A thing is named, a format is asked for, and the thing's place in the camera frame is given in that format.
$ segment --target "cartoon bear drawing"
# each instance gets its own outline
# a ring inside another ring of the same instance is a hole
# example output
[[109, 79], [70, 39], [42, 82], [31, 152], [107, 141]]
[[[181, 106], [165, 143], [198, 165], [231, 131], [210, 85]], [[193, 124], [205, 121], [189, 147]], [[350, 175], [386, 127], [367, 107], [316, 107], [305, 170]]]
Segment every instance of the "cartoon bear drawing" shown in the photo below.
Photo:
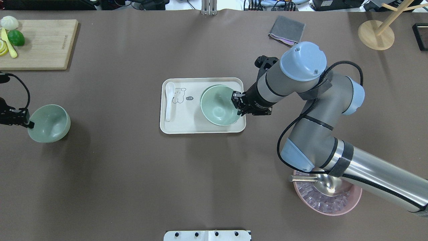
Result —
[[174, 92], [174, 97], [172, 98], [172, 102], [174, 104], [183, 103], [185, 91], [186, 88], [176, 88]]

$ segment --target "bowl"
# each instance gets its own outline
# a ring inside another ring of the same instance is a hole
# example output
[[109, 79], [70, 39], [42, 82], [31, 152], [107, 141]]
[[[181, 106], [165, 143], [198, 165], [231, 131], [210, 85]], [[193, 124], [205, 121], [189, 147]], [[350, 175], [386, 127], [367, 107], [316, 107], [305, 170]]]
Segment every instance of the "bowl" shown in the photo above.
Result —
[[70, 129], [70, 116], [59, 105], [45, 105], [30, 117], [34, 128], [28, 129], [28, 135], [36, 142], [56, 142], [63, 138]]
[[232, 103], [233, 89], [225, 85], [213, 85], [205, 89], [201, 96], [201, 109], [212, 124], [228, 126], [235, 123], [240, 115]]
[[[308, 176], [307, 173], [294, 171], [294, 175]], [[293, 182], [299, 198], [312, 210], [327, 216], [339, 216], [350, 212], [360, 201], [363, 190], [352, 185], [349, 191], [337, 195], [327, 196], [319, 192], [313, 183]]]

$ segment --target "ladle handle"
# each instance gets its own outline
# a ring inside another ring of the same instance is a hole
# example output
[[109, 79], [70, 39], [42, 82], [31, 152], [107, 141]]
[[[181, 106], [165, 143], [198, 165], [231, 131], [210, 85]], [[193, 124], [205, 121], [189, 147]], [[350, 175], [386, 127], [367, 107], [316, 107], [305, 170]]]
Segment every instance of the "ladle handle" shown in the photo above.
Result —
[[296, 175], [290, 175], [288, 177], [288, 181], [295, 182], [295, 181], [308, 181], [308, 182], [317, 182], [317, 177], [314, 176], [296, 176]]

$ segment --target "light blue joint cap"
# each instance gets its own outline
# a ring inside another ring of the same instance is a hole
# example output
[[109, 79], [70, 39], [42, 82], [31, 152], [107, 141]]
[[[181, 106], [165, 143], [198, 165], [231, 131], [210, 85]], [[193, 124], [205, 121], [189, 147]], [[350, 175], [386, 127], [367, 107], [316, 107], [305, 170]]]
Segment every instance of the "light blue joint cap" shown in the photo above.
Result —
[[282, 55], [279, 66], [291, 79], [310, 81], [325, 70], [327, 58], [316, 44], [300, 42]]
[[364, 88], [356, 83], [354, 80], [352, 80], [349, 76], [347, 76], [348, 79], [350, 79], [352, 83], [353, 88], [353, 94], [352, 94], [352, 100], [351, 104], [349, 105], [348, 109], [342, 113], [342, 115], [350, 115], [357, 111], [358, 107], [360, 107], [364, 102], [364, 97], [366, 96], [366, 93], [364, 92]]
[[305, 172], [310, 172], [315, 167], [290, 139], [287, 139], [284, 148], [282, 148], [281, 157], [288, 164]]

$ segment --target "wooden stand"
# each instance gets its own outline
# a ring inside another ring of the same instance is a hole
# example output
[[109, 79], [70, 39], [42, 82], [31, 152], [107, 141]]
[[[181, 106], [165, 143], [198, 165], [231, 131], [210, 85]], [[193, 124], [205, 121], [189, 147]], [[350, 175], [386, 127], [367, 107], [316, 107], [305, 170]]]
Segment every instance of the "wooden stand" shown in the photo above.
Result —
[[375, 50], [385, 50], [394, 43], [394, 32], [389, 27], [391, 23], [404, 11], [413, 10], [420, 7], [428, 6], [427, 4], [408, 7], [413, 0], [404, 0], [398, 8], [382, 4], [383, 7], [394, 11], [384, 22], [369, 20], [364, 22], [358, 28], [358, 37], [369, 48]]

